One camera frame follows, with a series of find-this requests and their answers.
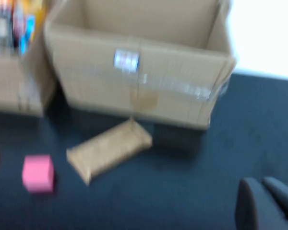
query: cardboard piece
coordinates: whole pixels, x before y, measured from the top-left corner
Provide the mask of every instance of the cardboard piece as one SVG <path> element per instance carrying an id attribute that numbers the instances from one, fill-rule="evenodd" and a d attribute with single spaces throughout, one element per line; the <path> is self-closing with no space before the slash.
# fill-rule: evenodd
<path id="1" fill-rule="evenodd" d="M 228 9 L 226 0 L 67 0 L 45 36 L 68 103 L 208 128 L 236 65 Z M 117 68 L 137 63 L 119 63 L 118 51 L 139 54 L 137 72 Z"/>
<path id="2" fill-rule="evenodd" d="M 0 56 L 0 111 L 43 116 L 55 89 L 43 30 L 23 56 Z"/>
<path id="3" fill-rule="evenodd" d="M 152 145 L 152 137 L 135 121 L 124 122 L 67 150 L 67 160 L 89 185 L 91 179 Z"/>

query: pink foam cube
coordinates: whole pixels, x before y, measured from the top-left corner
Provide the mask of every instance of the pink foam cube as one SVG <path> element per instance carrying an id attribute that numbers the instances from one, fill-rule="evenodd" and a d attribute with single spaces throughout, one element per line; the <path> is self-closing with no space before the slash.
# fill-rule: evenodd
<path id="1" fill-rule="evenodd" d="M 53 191 L 54 169 L 49 155 L 26 156 L 23 184 L 31 193 Z"/>

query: label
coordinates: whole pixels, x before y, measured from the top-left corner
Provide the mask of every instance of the label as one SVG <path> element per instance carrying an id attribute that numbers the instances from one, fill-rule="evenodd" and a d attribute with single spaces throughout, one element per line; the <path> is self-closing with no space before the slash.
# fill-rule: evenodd
<path id="1" fill-rule="evenodd" d="M 135 73 L 140 64 L 140 54 L 127 50 L 117 49 L 114 55 L 114 68 L 123 72 Z"/>

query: open cardboard box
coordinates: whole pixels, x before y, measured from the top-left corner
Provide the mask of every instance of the open cardboard box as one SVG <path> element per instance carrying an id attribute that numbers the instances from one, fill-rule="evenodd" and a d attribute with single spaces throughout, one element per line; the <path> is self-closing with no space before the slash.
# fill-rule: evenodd
<path id="1" fill-rule="evenodd" d="M 225 0 L 67 0 L 45 36 L 68 103 L 208 128 L 236 65 L 227 10 Z M 136 71 L 115 66 L 119 51 L 139 56 Z"/>
<path id="2" fill-rule="evenodd" d="M 23 56 L 0 56 L 0 111 L 43 116 L 56 89 L 43 33 Z"/>

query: floor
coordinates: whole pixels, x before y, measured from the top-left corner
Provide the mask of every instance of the floor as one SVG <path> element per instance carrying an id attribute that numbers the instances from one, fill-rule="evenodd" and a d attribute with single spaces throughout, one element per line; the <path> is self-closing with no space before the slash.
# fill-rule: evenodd
<path id="1" fill-rule="evenodd" d="M 288 81 L 234 75 L 205 133 L 142 122 L 154 147 L 87 187 L 66 149 L 122 120 L 65 106 L 43 120 L 0 114 L 0 230 L 234 230 L 240 178 L 288 184 Z M 51 154 L 54 194 L 24 189 L 26 154 Z"/>
<path id="2" fill-rule="evenodd" d="M 288 0 L 232 0 L 236 73 L 288 80 Z"/>

